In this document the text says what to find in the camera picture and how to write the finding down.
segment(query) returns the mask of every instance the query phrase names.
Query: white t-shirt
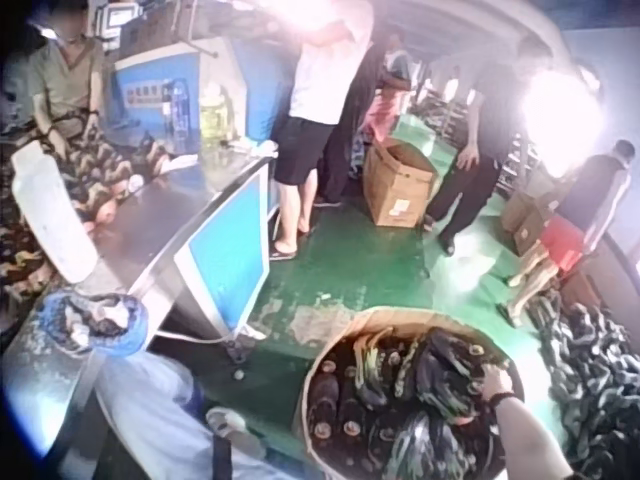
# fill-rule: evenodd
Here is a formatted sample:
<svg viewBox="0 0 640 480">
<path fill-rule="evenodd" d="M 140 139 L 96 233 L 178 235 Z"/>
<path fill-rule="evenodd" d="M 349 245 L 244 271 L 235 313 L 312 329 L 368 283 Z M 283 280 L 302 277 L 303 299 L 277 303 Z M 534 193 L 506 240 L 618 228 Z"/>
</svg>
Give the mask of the white t-shirt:
<svg viewBox="0 0 640 480">
<path fill-rule="evenodd" d="M 373 8 L 365 0 L 337 0 L 331 8 L 327 24 L 342 20 L 353 39 L 324 47 L 302 46 L 289 115 L 337 125 L 351 81 L 369 45 Z"/>
</svg>

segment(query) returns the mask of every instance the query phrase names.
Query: black shorts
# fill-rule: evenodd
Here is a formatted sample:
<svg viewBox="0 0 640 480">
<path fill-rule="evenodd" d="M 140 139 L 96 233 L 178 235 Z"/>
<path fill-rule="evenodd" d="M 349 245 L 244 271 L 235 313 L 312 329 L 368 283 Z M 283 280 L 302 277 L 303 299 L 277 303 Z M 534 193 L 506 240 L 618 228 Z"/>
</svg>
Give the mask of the black shorts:
<svg viewBox="0 0 640 480">
<path fill-rule="evenodd" d="M 284 185 L 302 185 L 318 160 L 335 125 L 288 117 L 276 136 L 278 159 L 273 178 Z"/>
</svg>

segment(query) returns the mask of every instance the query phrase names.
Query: white plastic container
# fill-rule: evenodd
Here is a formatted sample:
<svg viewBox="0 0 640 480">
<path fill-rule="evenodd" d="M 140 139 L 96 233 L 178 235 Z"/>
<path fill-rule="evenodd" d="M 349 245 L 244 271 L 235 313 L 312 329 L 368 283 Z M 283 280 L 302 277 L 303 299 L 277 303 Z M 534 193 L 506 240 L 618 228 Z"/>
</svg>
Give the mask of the white plastic container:
<svg viewBox="0 0 640 480">
<path fill-rule="evenodd" d="M 40 246 L 69 283 L 83 281 L 95 268 L 98 252 L 71 205 L 55 160 L 34 141 L 11 161 L 13 196 Z"/>
</svg>

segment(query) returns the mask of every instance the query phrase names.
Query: green floor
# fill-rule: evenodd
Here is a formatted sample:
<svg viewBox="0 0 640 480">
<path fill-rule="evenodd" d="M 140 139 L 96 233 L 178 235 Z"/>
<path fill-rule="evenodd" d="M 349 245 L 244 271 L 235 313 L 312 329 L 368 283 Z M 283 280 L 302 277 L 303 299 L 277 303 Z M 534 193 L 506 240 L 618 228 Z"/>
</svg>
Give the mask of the green floor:
<svg viewBox="0 0 640 480">
<path fill-rule="evenodd" d="M 421 148 L 444 173 L 453 150 L 434 142 L 416 119 L 403 118 L 395 135 Z M 319 228 L 295 261 L 271 265 L 250 323 L 268 334 L 233 379 L 235 366 L 220 348 L 158 340 L 155 347 L 180 359 L 202 381 L 211 402 L 242 412 L 272 447 L 304 458 L 292 433 L 300 389 L 311 360 L 363 309 L 385 305 L 447 313 L 488 334 L 516 362 L 526 403 L 556 435 L 560 425 L 548 398 L 549 375 L 531 328 L 515 330 L 495 304 L 511 293 L 503 279 L 517 257 L 500 229 L 504 200 L 494 195 L 481 216 L 456 240 L 446 258 L 433 236 L 412 229 L 375 227 L 364 201 L 319 212 Z"/>
</svg>

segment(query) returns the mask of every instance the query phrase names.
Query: cable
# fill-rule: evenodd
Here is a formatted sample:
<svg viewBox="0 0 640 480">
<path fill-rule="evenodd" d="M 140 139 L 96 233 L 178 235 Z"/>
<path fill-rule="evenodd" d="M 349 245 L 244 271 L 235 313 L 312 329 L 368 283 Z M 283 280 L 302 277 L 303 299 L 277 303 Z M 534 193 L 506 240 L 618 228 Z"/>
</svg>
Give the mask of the cable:
<svg viewBox="0 0 640 480">
<path fill-rule="evenodd" d="M 156 332 L 156 336 L 171 338 L 172 340 L 182 340 L 184 342 L 201 343 L 204 345 L 215 345 L 216 343 L 224 343 L 232 340 L 234 337 L 233 333 L 230 333 L 229 335 L 225 335 L 224 337 L 218 338 L 216 340 L 203 340 L 202 338 L 190 337 L 188 335 L 182 335 L 180 333 L 165 332 L 164 330 L 158 330 Z"/>
</svg>

